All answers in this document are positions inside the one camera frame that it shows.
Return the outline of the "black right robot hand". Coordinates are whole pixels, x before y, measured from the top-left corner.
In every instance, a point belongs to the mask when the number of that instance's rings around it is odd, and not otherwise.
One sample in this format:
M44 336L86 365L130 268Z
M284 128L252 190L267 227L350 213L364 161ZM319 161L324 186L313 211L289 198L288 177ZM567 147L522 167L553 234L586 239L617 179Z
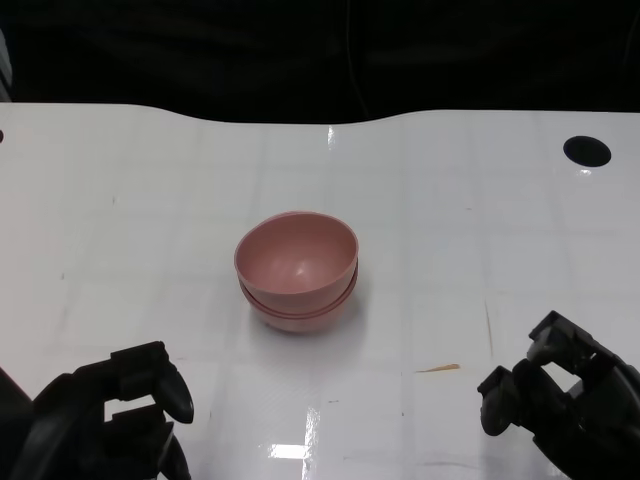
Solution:
M527 429L571 479L638 478L638 371L556 311L529 337L525 359L477 388L484 432Z

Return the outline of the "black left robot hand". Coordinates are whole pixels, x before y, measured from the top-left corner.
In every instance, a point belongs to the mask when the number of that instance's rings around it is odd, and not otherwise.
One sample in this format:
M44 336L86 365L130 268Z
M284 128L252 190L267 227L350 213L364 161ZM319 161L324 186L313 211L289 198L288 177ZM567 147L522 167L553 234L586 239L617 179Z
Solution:
M4 479L188 479L175 423L190 424L185 380L155 341L64 373L34 399L1 375Z

